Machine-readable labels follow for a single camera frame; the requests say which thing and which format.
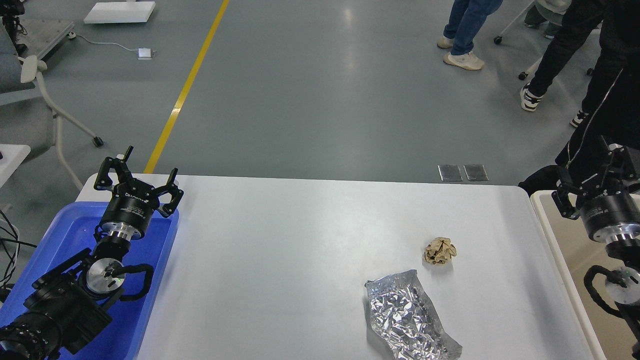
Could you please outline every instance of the gray floor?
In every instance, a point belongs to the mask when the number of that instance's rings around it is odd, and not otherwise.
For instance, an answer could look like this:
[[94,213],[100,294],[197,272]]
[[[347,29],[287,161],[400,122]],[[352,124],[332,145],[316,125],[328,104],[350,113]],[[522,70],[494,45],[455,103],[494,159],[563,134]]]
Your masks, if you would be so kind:
[[[78,38],[47,60],[52,96],[106,142],[93,148],[65,128],[65,154],[82,179],[129,144],[130,168],[143,171],[221,2],[158,1],[146,24],[105,25],[82,22],[95,1],[25,3],[25,19],[70,19],[91,40],[157,51],[142,61]],[[439,183],[438,164],[484,164],[487,184],[516,184],[571,135],[597,37],[526,113],[516,77],[548,40],[521,21],[502,45],[492,39],[527,1],[505,2],[488,18],[476,37],[487,62],[480,72],[442,63],[435,40],[451,4],[230,0],[155,172]],[[76,195],[49,151],[16,171],[0,203],[12,204],[22,240],[38,243]],[[24,264],[31,253],[23,254]]]

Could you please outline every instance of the blue plastic tray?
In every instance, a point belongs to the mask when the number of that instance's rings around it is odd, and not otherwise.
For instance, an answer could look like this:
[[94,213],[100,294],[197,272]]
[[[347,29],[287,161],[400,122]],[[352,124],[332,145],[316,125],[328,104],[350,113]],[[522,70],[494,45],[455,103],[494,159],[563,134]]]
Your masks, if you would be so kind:
[[[8,325],[26,311],[22,304],[34,292],[31,284],[40,276],[80,250],[93,249],[93,230],[106,206],[106,202],[75,202],[60,210],[0,308],[0,326]],[[118,301],[108,311],[113,321],[76,355],[62,349],[60,359],[133,360],[136,357],[175,239],[178,216],[177,211],[170,218],[155,212],[145,237],[132,241],[131,249],[124,257],[124,265],[146,263],[154,267],[147,296],[137,301]],[[124,293],[137,293],[143,279],[143,274],[127,275]]]

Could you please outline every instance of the crumpled paper ball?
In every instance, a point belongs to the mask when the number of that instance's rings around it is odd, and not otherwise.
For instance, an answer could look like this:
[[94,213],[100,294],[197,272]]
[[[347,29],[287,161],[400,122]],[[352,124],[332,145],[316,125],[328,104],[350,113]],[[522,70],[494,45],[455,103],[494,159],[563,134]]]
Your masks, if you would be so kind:
[[434,265],[444,265],[456,255],[458,251],[449,238],[435,238],[424,249],[424,260]]

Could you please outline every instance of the white armrest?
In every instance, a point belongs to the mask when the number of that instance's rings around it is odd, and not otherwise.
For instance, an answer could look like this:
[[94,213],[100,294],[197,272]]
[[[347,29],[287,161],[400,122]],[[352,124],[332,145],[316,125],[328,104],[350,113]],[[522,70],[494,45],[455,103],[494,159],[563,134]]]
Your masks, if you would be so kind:
[[20,82],[23,84],[35,80],[38,71],[47,70],[47,64],[42,60],[38,60],[38,57],[35,55],[27,56],[21,60],[22,73],[20,74]]

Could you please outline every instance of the black pants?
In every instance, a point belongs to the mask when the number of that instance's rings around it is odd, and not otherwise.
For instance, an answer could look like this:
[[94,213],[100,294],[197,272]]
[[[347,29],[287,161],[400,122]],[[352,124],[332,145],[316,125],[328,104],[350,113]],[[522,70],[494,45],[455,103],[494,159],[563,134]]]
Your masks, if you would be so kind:
[[[583,121],[556,157],[556,164],[568,166],[574,183],[581,183],[600,170],[607,151],[600,137],[640,149],[640,55],[632,55],[628,67],[611,89],[598,113]],[[518,184],[529,195],[538,190],[555,190],[559,180],[556,166],[543,167]]]
[[593,114],[604,94],[627,63],[628,49],[620,45],[614,28],[611,6],[601,0],[574,0],[563,17],[563,26],[551,41],[542,57],[535,76],[531,79],[529,91],[542,96],[553,79],[564,68],[573,54],[584,44],[589,34],[604,21],[600,34],[602,51],[593,71],[587,95],[582,101],[582,110]]

